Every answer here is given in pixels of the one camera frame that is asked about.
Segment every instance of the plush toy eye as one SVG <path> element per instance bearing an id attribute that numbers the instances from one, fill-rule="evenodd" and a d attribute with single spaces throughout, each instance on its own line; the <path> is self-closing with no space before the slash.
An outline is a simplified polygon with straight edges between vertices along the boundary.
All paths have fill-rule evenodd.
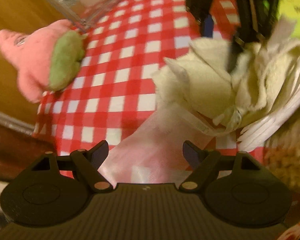
<path id="1" fill-rule="evenodd" d="M 16 46 L 21 46 L 25 42 L 26 37 L 18 38 L 15 40 Z"/>

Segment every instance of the red and white gingham tablecloth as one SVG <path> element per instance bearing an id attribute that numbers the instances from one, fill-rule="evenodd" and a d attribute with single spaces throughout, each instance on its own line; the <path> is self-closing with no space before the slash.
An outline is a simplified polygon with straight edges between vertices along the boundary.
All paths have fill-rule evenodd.
<path id="1" fill-rule="evenodd" d="M 235 0 L 214 0 L 214 38 L 231 38 L 239 24 L 235 6 Z M 123 0 L 88 33 L 74 82 L 61 93 L 46 92 L 35 136 L 53 139 L 59 155 L 90 149 L 103 139 L 114 147 L 154 112 L 151 74 L 164 65 L 163 57 L 187 53 L 197 37 L 185 0 Z M 234 155 L 237 135 L 214 138 L 207 148 Z M 263 148 L 251 154 L 262 161 Z"/>

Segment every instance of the pink starfish plush toy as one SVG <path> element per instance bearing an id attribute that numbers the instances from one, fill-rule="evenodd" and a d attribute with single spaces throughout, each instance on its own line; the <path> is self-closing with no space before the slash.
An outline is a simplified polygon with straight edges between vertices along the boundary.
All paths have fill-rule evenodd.
<path id="1" fill-rule="evenodd" d="M 28 101 L 65 88 L 80 70 L 83 43 L 70 27 L 70 21 L 59 20 L 30 35 L 0 31 L 0 51 L 18 70 L 18 88 Z"/>

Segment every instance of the round black disc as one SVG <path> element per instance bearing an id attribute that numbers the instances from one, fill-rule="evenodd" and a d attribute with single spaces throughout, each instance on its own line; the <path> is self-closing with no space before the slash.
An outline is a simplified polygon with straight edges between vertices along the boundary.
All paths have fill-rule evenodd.
<path id="1" fill-rule="evenodd" d="M 36 174 L 13 180 L 2 192 L 5 215 L 25 226 L 49 226 L 77 215 L 88 199 L 87 189 L 74 179 Z"/>
<path id="2" fill-rule="evenodd" d="M 264 227 L 283 220 L 291 195 L 275 179 L 229 175 L 207 186 L 205 202 L 218 217 L 240 227 Z"/>

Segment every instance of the plastic bag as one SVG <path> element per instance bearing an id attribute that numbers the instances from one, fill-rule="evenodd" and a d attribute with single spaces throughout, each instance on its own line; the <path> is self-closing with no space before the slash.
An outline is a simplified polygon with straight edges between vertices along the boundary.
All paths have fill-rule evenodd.
<path id="1" fill-rule="evenodd" d="M 176 114 L 175 106 L 161 107 L 132 135 L 109 152 L 99 172 L 112 184 L 168 183 L 177 186 L 191 173 L 182 145 L 189 140 L 203 149 L 213 137 Z"/>

